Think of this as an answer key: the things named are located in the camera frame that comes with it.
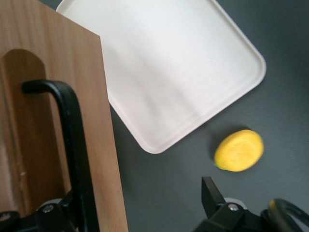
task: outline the plastic tray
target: plastic tray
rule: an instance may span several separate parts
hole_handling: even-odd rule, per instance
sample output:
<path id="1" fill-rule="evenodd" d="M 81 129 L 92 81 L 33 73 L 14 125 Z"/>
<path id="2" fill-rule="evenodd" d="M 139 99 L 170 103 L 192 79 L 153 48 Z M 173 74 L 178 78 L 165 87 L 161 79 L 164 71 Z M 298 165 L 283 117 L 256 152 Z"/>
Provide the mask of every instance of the plastic tray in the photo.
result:
<path id="1" fill-rule="evenodd" d="M 214 0 L 63 0 L 100 35 L 109 101 L 161 153 L 257 86 L 266 64 Z"/>

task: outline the dark gray table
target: dark gray table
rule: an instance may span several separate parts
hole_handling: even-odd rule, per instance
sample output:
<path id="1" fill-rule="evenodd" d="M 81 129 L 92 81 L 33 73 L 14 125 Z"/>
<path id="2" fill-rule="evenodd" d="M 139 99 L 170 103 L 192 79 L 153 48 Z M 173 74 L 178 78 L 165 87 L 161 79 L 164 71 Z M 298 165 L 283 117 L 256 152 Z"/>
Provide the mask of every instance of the dark gray table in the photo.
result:
<path id="1" fill-rule="evenodd" d="M 60 0 L 42 0 L 56 8 Z M 264 56 L 267 73 L 253 91 L 162 154 L 143 151 L 112 110 L 131 232 L 190 232 L 205 218 L 201 177 L 256 214 L 273 198 L 309 212 L 309 1 L 218 0 Z M 232 173 L 213 164 L 217 145 L 249 128 L 265 152 Z"/>

